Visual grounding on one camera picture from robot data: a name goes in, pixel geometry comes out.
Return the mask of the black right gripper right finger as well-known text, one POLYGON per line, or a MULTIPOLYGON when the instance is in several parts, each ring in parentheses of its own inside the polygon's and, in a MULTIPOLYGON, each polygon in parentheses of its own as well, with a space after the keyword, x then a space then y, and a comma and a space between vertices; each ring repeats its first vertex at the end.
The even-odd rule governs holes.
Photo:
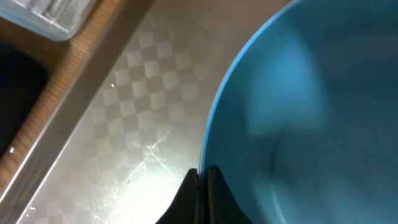
POLYGON ((236 202, 220 168, 208 170, 208 214, 211 224, 252 224, 236 202))

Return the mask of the dark blue plate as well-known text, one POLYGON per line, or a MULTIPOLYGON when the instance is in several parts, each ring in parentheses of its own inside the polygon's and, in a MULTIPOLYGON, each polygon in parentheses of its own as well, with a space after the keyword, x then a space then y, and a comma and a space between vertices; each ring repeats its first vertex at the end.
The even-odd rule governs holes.
POLYGON ((397 1, 292 1, 248 40, 206 123, 253 223, 397 222, 397 1))

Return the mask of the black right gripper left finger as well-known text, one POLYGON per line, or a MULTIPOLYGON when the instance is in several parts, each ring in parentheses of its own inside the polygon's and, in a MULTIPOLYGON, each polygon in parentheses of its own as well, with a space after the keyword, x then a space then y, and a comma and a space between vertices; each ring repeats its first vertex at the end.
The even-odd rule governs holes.
POLYGON ((198 224, 199 184, 197 169, 186 173, 172 203, 156 224, 198 224))

